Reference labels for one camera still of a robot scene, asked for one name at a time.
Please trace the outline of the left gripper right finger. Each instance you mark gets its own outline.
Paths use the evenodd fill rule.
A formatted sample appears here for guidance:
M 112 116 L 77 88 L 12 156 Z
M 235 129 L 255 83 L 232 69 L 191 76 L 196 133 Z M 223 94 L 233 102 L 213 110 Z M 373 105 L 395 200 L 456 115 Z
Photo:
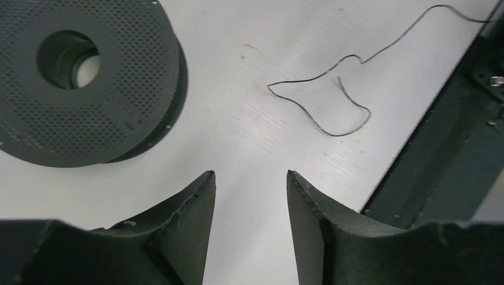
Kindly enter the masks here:
M 286 174 L 300 284 L 502 284 L 503 224 L 434 221 L 400 229 Z

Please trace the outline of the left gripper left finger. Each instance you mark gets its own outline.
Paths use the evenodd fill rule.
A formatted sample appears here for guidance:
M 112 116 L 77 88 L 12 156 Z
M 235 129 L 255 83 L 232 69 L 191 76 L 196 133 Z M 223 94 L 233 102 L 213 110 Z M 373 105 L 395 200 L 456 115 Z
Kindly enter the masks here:
M 209 170 L 108 229 L 2 220 L 1 283 L 202 284 L 215 198 Z

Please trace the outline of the black spool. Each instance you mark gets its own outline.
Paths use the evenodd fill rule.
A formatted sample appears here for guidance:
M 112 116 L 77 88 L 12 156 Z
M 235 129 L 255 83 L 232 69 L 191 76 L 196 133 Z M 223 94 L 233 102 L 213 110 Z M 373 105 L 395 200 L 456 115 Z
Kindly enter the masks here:
M 159 143 L 188 68 L 160 1 L 2 1 L 1 151 L 60 168 Z

